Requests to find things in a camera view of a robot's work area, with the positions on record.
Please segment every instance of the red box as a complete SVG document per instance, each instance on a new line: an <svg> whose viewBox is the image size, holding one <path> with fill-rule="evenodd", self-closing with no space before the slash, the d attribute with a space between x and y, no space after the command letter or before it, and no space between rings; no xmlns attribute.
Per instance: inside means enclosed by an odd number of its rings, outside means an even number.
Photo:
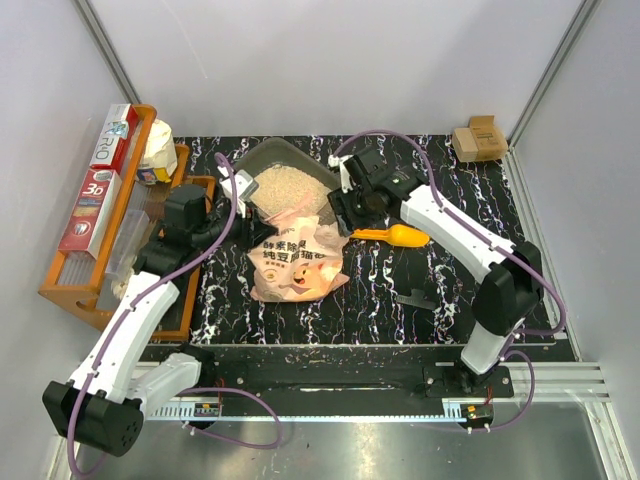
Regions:
<svg viewBox="0 0 640 480"><path fill-rule="evenodd" d="M122 165L137 125L138 114L131 104L111 105L89 167L108 168L122 173Z"/></svg>
<svg viewBox="0 0 640 480"><path fill-rule="evenodd" d="M120 184L113 170L89 169L58 250L86 252L98 258Z"/></svg>

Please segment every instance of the metal floor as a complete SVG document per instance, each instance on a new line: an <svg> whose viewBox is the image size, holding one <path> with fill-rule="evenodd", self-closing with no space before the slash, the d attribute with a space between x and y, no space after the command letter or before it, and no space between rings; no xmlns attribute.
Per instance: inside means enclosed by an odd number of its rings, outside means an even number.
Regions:
<svg viewBox="0 0 640 480"><path fill-rule="evenodd" d="M497 423L516 412L496 406ZM270 442L268 423L218 424L215 431ZM285 443L260 451L189 436L173 423L147 422L133 449L110 458L95 480L606 478L586 413L577 404L533 405L513 428L467 436L444 426L285 424ZM95 452L81 454L89 466Z"/></svg>

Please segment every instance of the white backdrop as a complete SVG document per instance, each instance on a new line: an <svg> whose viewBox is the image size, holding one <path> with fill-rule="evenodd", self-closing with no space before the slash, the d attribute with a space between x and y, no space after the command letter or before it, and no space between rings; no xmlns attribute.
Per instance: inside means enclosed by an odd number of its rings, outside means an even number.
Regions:
<svg viewBox="0 0 640 480"><path fill-rule="evenodd" d="M579 0L93 0L177 135L508 134Z"/></svg>
<svg viewBox="0 0 640 480"><path fill-rule="evenodd" d="M640 471L637 0L602 2L516 150L586 360Z"/></svg>
<svg viewBox="0 0 640 480"><path fill-rule="evenodd" d="M43 479L60 437L42 393L67 381L100 333L37 291L109 104L123 96L72 2L1 7L0 478Z"/></svg>

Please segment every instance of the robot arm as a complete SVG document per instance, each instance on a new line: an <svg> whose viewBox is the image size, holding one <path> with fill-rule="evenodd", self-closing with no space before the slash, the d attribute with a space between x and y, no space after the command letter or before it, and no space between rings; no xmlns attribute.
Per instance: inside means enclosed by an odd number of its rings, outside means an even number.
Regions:
<svg viewBox="0 0 640 480"><path fill-rule="evenodd" d="M93 379L86 390L77 417L75 440L114 456L124 455L136 441L144 419L179 392L200 383L213 384L215 359L204 350L183 345L158 367L137 380L131 380L144 347L167 310L186 285L190 272L148 293L135 308L132 301L166 275L189 264L199 251L216 240L223 228L215 213L206 211L206 193L197 185L173 189L165 202L165 216L151 238L138 252L135 274L113 319L125 320L114 331L116 321L107 325L89 356L65 383L50 382L43 403L58 433L67 437L71 415L89 374ZM263 224L250 205L236 216L229 236L237 245L252 248L274 233ZM95 367L98 352L104 350Z"/></svg>
<svg viewBox="0 0 640 480"><path fill-rule="evenodd" d="M391 215L431 235L480 284L472 304L476 325L461 355L465 381L480 381L498 363L511 333L543 295L542 287L496 247L514 253L538 272L542 270L539 250L529 242L516 246L488 231L441 195L440 206L424 176L411 167L386 166L373 149L332 157L330 166L340 168L342 188L328 197L343 235L371 228Z"/></svg>

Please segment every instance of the orange tool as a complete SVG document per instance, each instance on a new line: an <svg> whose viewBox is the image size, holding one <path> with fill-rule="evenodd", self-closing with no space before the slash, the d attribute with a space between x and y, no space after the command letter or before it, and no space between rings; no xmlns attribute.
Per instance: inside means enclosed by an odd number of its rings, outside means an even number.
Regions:
<svg viewBox="0 0 640 480"><path fill-rule="evenodd" d="M429 235L406 225L393 225L388 230L356 230L351 238L382 240L394 247L419 248L429 243Z"/></svg>

